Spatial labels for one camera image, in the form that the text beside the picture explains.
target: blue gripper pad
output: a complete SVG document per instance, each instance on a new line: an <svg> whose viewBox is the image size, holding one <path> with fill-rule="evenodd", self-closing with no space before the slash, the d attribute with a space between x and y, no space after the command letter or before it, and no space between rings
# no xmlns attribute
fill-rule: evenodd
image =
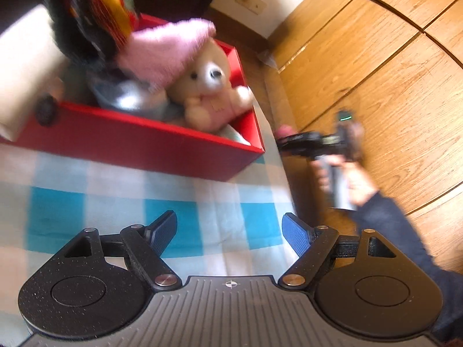
<svg viewBox="0 0 463 347"><path fill-rule="evenodd" d="M311 245L309 233L301 227L300 224L304 225L305 223L292 213L286 213L283 216L283 236L299 257L301 257Z"/></svg>
<svg viewBox="0 0 463 347"><path fill-rule="evenodd" d="M145 229L148 243L154 253L160 257L177 233L177 215L173 211L166 211L155 220L152 227Z"/></svg>

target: pink fluffy hat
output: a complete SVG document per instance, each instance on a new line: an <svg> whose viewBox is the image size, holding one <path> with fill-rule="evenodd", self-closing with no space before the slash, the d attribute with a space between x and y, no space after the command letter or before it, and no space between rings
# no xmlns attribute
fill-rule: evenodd
<svg viewBox="0 0 463 347"><path fill-rule="evenodd" d="M116 64L161 90L186 70L213 36L214 24L199 18L136 31L117 55Z"/></svg>

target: red box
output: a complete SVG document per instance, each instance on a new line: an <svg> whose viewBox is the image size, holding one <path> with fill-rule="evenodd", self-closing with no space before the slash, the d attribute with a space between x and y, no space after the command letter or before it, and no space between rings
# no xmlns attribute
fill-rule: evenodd
<svg viewBox="0 0 463 347"><path fill-rule="evenodd" d="M163 23L142 14L139 29ZM218 43L230 62L232 86L246 86L236 49ZM52 127L40 126L31 116L16 142L1 142L147 171L227 181L265 152L254 110L231 125L251 146L159 121L63 102Z"/></svg>

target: metal screw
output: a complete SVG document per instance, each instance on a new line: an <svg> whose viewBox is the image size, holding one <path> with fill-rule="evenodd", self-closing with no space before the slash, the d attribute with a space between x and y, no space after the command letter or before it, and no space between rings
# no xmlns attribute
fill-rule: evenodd
<svg viewBox="0 0 463 347"><path fill-rule="evenodd" d="M290 286L303 285L305 281L304 277L299 274L288 274L283 277L283 283Z"/></svg>
<svg viewBox="0 0 463 347"><path fill-rule="evenodd" d="M178 279L173 274L161 274L156 277L154 282L161 287L169 287L177 283Z"/></svg>

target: gray handle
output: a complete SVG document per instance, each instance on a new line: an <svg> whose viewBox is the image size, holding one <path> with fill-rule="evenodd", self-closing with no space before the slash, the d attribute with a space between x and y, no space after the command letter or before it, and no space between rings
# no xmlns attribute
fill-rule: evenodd
<svg viewBox="0 0 463 347"><path fill-rule="evenodd" d="M349 200L349 183L340 167L333 167L326 161L326 155L315 158L322 168L328 172L328 198L332 208L341 210L356 210L356 206Z"/></svg>

